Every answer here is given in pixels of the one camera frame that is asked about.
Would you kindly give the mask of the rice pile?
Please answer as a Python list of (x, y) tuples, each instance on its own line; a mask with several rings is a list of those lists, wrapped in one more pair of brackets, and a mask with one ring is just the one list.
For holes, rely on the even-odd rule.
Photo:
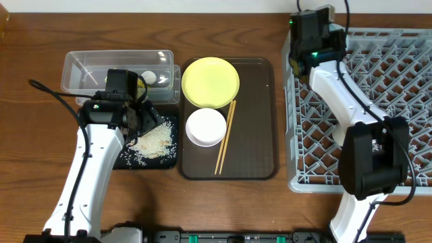
[(119, 156), (129, 169), (169, 169), (177, 161), (178, 132), (169, 117), (135, 140), (129, 142)]

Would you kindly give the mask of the white pink bowl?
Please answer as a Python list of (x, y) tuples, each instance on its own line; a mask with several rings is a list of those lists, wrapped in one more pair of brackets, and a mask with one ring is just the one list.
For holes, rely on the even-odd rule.
[(227, 124), (220, 112), (203, 108), (194, 111), (188, 117), (185, 129), (187, 137), (195, 145), (210, 147), (222, 141)]

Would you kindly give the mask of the wooden chopstick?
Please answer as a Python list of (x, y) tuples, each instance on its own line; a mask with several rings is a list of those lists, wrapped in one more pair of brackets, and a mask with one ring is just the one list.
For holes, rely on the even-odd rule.
[(219, 175), (222, 174), (223, 171), (223, 166), (224, 166), (224, 162), (225, 162), (225, 156), (227, 153), (227, 146), (229, 143), (229, 139), (230, 139), (230, 133), (231, 133), (231, 129), (232, 129), (232, 122), (234, 120), (234, 113), (236, 110), (236, 100), (233, 100), (230, 104), (229, 107), (229, 112), (228, 112), (228, 116), (227, 116), (227, 131), (225, 134), (225, 137), (223, 139), (223, 142), (221, 143), (221, 149), (219, 152)]
[(228, 142), (229, 137), (230, 137), (230, 130), (232, 127), (232, 118), (234, 116), (235, 108), (236, 108), (236, 101), (233, 100), (229, 104), (229, 111), (228, 111), (227, 121), (226, 121), (226, 130), (225, 130), (225, 135), (222, 138), (220, 148), (219, 148), (217, 163), (216, 163), (215, 171), (214, 171), (215, 175), (221, 174), (221, 171), (223, 169), (223, 163), (224, 163), (226, 149), (227, 149), (227, 142)]

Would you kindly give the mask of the green orange snack wrapper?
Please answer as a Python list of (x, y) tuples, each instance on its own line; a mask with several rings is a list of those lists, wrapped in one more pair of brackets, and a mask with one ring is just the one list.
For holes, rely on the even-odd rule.
[[(104, 81), (105, 81), (106, 84), (108, 83), (107, 77), (105, 77)], [(146, 89), (146, 84), (144, 83), (143, 80), (141, 80), (140, 78), (138, 78), (137, 79), (137, 87), (138, 88)]]

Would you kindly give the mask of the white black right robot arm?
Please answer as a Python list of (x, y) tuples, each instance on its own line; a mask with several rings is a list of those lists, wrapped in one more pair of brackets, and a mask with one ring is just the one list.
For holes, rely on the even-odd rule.
[(337, 26), (331, 5), (299, 10), (290, 17), (289, 64), (295, 78), (330, 108), (338, 121), (333, 139), (342, 148), (337, 170), (344, 188), (329, 228), (334, 242), (361, 242), (379, 205), (408, 177), (409, 125), (378, 108), (350, 77), (348, 29)]

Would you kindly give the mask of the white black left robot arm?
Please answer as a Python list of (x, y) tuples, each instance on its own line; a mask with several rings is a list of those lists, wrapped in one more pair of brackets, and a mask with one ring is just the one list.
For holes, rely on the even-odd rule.
[(138, 92), (146, 80), (129, 70), (110, 69), (106, 87), (78, 111), (78, 139), (74, 159), (55, 210), (40, 234), (25, 242), (144, 242), (140, 226), (122, 223), (101, 231), (103, 203), (118, 155), (131, 140), (163, 123), (147, 94)]

